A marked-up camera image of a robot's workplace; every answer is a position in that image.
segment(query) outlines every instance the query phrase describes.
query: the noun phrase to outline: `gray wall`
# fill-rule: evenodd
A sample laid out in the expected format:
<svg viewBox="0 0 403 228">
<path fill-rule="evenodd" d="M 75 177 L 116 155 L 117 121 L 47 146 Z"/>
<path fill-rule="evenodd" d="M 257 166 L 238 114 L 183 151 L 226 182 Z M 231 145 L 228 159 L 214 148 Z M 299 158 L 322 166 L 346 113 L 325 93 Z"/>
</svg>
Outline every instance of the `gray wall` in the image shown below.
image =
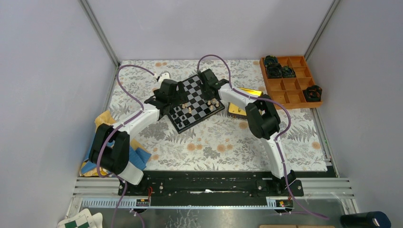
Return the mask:
<svg viewBox="0 0 403 228">
<path fill-rule="evenodd" d="M 344 0 L 308 63 L 319 109 L 361 211 L 381 210 L 403 227 L 403 2 Z"/>
<path fill-rule="evenodd" d="M 1 227 L 67 211 L 114 67 L 78 1 L 0 2 Z"/>
<path fill-rule="evenodd" d="M 120 60 L 305 54 L 332 0 L 90 0 Z"/>
</svg>

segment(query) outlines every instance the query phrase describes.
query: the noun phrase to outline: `wooden box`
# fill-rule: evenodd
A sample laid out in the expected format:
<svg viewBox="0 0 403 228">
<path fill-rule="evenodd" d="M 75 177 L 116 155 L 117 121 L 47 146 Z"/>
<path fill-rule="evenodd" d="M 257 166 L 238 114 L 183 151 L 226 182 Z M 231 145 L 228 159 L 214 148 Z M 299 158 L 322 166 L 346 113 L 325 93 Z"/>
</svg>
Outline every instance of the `wooden box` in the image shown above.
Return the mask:
<svg viewBox="0 0 403 228">
<path fill-rule="evenodd" d="M 295 78 L 267 78 L 266 68 L 263 60 L 260 59 L 260 69 L 262 70 L 263 80 L 266 90 L 271 99 L 282 104 L 286 109 L 293 108 L 317 108 L 322 104 L 319 102 L 307 102 L 302 93 L 307 87 L 315 85 L 311 71 L 303 56 L 280 56 L 277 57 L 278 63 L 282 67 L 289 66 L 295 71 Z"/>
</svg>

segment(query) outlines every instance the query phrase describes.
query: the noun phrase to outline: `black and white chessboard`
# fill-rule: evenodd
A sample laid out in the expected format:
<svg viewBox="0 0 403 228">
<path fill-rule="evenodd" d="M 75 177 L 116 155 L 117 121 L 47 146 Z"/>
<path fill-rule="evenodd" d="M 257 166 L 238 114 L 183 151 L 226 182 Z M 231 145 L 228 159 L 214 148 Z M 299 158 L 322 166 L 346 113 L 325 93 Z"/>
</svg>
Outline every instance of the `black and white chessboard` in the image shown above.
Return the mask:
<svg viewBox="0 0 403 228">
<path fill-rule="evenodd" d="M 201 83 L 197 75 L 183 81 L 185 92 L 189 98 L 187 107 L 182 108 L 181 105 L 175 107 L 170 110 L 168 115 L 178 133 L 186 131 L 224 109 L 224 105 L 220 101 L 217 101 L 219 106 L 216 107 L 213 104 L 213 109 L 210 110 L 210 105 L 207 105 L 208 101 L 203 99 L 202 89 L 200 88 Z"/>
</svg>

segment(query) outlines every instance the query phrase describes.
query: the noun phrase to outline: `yellow cloth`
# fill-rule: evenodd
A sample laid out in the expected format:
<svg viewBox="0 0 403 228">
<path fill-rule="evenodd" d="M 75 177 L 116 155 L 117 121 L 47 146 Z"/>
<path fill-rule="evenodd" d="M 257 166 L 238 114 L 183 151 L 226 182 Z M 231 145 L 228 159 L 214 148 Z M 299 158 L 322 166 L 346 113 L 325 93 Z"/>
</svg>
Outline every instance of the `yellow cloth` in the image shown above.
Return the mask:
<svg viewBox="0 0 403 228">
<path fill-rule="evenodd" d="M 116 123 L 116 120 L 114 120 L 114 118 L 111 115 L 111 112 L 109 110 L 106 110 L 105 112 L 101 113 L 97 118 L 95 118 L 95 132 L 98 129 L 98 127 L 101 124 L 107 124 L 107 125 L 112 125 L 114 123 Z M 137 148 L 141 148 L 143 149 L 145 152 L 148 152 L 136 139 L 132 139 L 130 141 L 130 146 L 136 150 Z M 84 161 L 83 164 L 81 165 L 81 167 L 83 167 L 85 164 L 87 163 L 87 161 Z M 105 169 L 101 169 L 101 174 L 102 175 L 106 175 L 107 172 Z M 96 172 L 96 168 L 88 171 L 86 173 L 81 173 L 81 176 L 85 176 L 85 177 L 93 177 L 93 176 L 98 176 L 97 172 Z"/>
</svg>

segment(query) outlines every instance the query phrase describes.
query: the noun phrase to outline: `floral tablecloth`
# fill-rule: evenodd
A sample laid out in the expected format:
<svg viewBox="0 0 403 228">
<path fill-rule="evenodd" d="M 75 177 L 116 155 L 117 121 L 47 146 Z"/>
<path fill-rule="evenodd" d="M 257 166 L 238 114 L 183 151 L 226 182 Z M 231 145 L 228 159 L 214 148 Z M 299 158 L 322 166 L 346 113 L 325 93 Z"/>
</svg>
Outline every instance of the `floral tablecloth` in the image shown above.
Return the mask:
<svg viewBox="0 0 403 228">
<path fill-rule="evenodd" d="M 197 60 L 123 61 L 155 73 L 153 77 L 141 69 L 126 67 L 119 78 L 131 94 L 141 101 L 153 95 L 159 87 L 156 77 L 169 72 L 171 79 L 184 80 L 195 74 Z M 235 86 L 258 89 L 266 93 L 258 60 L 228 60 Z M 211 68 L 215 75 L 228 78 L 228 71 L 219 60 L 204 60 L 201 69 Z M 167 116 L 135 137 L 151 154 L 147 170 L 219 170 L 219 171 L 269 171 L 266 152 L 249 131 L 248 123 L 227 115 L 226 109 L 211 116 L 187 131 L 178 134 Z M 136 112 L 140 105 L 115 84 L 109 105 L 112 116 L 123 120 Z M 319 143 L 310 109 L 292 109 L 290 130 L 282 135 L 286 158 L 295 171 L 326 171 L 326 163 Z M 286 127 L 287 117 L 278 111 Z"/>
</svg>

